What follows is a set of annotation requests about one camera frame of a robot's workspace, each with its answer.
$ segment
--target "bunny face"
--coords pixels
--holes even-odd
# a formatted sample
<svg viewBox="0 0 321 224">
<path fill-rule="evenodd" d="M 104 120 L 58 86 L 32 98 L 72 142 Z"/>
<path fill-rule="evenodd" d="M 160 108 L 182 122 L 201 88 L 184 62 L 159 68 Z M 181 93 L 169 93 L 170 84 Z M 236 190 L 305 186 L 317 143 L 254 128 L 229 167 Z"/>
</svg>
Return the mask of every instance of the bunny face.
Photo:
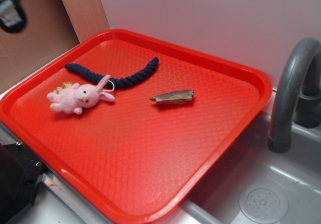
<svg viewBox="0 0 321 224">
<path fill-rule="evenodd" d="M 99 101 L 99 94 L 96 87 L 91 84 L 80 86 L 75 94 L 77 103 L 85 108 L 95 106 Z"/>
</svg>

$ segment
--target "plastic tray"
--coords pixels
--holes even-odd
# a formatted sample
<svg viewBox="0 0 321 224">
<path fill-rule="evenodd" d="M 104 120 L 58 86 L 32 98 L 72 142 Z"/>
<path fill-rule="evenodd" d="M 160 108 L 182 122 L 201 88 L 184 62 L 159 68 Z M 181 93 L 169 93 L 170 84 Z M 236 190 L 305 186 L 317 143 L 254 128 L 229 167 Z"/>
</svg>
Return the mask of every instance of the plastic tray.
<svg viewBox="0 0 321 224">
<path fill-rule="evenodd" d="M 121 78 L 159 58 L 157 71 L 80 116 L 49 109 L 63 82 L 88 83 L 79 63 Z M 151 96 L 194 89 L 186 105 Z M 107 218 L 154 221 L 176 207 L 268 102 L 260 71 L 125 30 L 100 33 L 11 90 L 0 120 Z"/>
</svg>

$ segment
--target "faucet spout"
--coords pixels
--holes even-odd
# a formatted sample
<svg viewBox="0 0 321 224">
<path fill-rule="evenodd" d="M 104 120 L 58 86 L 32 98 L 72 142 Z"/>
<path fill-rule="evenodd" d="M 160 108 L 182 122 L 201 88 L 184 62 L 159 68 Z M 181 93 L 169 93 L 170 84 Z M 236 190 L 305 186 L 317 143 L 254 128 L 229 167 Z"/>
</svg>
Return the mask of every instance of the faucet spout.
<svg viewBox="0 0 321 224">
<path fill-rule="evenodd" d="M 277 88 L 268 134 L 268 146 L 273 152 L 284 153 L 290 149 L 292 122 L 299 97 L 313 98 L 313 106 L 308 108 L 321 101 L 320 76 L 321 44 L 314 38 L 303 39 L 293 49 Z M 305 119 L 305 122 L 313 122 L 310 126 L 318 125 L 320 121 L 302 117 L 308 115 L 304 109 L 297 114 L 298 122 Z"/>
</svg>

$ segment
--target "sink basin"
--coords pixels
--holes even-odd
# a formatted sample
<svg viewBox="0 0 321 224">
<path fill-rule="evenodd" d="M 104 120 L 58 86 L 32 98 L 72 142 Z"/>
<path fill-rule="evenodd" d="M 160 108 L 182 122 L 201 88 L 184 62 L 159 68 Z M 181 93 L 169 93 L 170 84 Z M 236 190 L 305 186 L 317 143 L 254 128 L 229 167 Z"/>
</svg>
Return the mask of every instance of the sink basin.
<svg viewBox="0 0 321 224">
<path fill-rule="evenodd" d="M 208 223 L 321 223 L 321 135 L 293 125 L 291 149 L 267 146 L 260 113 L 191 191 Z"/>
</svg>

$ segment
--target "tray rim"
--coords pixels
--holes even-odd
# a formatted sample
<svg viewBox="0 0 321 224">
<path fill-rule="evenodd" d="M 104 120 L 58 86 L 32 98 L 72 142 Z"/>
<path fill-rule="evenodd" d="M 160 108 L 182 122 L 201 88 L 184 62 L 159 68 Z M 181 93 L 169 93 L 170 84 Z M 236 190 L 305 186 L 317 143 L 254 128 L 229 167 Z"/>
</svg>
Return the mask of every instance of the tray rim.
<svg viewBox="0 0 321 224">
<path fill-rule="evenodd" d="M 16 101 L 26 92 L 22 90 L 31 90 L 35 85 L 43 82 L 48 76 L 53 75 L 57 71 L 61 70 L 66 63 L 70 63 L 73 59 L 78 58 L 84 52 L 92 49 L 98 44 L 108 41 L 108 40 L 123 40 L 126 42 L 135 41 L 132 43 L 134 45 L 142 46 L 150 50 L 154 50 L 168 56 L 177 58 L 182 61 L 192 63 L 194 65 L 196 62 L 202 60 L 202 66 L 208 69 L 214 70 L 216 72 L 223 73 L 225 75 L 243 80 L 245 82 L 251 83 L 254 87 L 258 89 L 260 94 L 258 102 L 254 107 L 246 114 L 246 116 L 238 123 L 236 128 L 227 136 L 227 138 L 218 146 L 214 153 L 212 153 L 204 164 L 193 174 L 193 176 L 185 184 L 163 208 L 149 213 L 148 215 L 132 216 L 124 213 L 115 204 L 109 201 L 107 198 L 101 198 L 101 194 L 98 190 L 88 189 L 88 184 L 86 181 L 79 176 L 77 173 L 71 170 L 68 166 L 63 163 L 57 163 L 53 155 L 48 155 L 46 149 L 40 146 L 39 141 L 36 137 L 31 134 L 27 134 L 28 131 L 23 126 L 20 126 L 13 120 L 8 111 L 11 108 L 13 101 Z M 222 66 L 228 66 L 229 71 L 224 72 Z M 215 164 L 219 157 L 226 151 L 227 148 L 233 143 L 233 141 L 241 134 L 241 132 L 250 124 L 250 122 L 259 114 L 262 108 L 268 103 L 272 94 L 272 84 L 270 79 L 260 70 L 241 65 L 229 60 L 225 60 L 216 56 L 201 53 L 195 50 L 191 50 L 185 47 L 181 47 L 172 43 L 168 43 L 162 40 L 144 36 L 138 33 L 123 29 L 108 30 L 98 33 L 85 42 L 79 44 L 75 48 L 69 50 L 64 55 L 58 57 L 54 61 L 45 66 L 41 70 L 37 71 L 35 74 L 18 84 L 16 87 L 11 89 L 1 100 L 0 100 L 0 121 L 4 123 L 7 128 L 9 128 L 18 138 L 20 138 L 25 143 L 34 143 L 30 146 L 33 151 L 37 153 L 40 157 L 46 156 L 44 160 L 45 163 L 51 167 L 51 164 L 55 163 L 54 171 L 59 175 L 63 176 L 63 179 L 67 181 L 73 188 L 75 188 L 81 195 L 83 195 L 94 207 L 96 207 L 100 212 L 102 212 L 107 218 L 121 223 L 147 223 L 159 219 L 166 213 L 170 212 L 174 207 L 176 207 L 184 197 L 189 193 L 189 191 L 195 186 L 202 176 Z"/>
</svg>

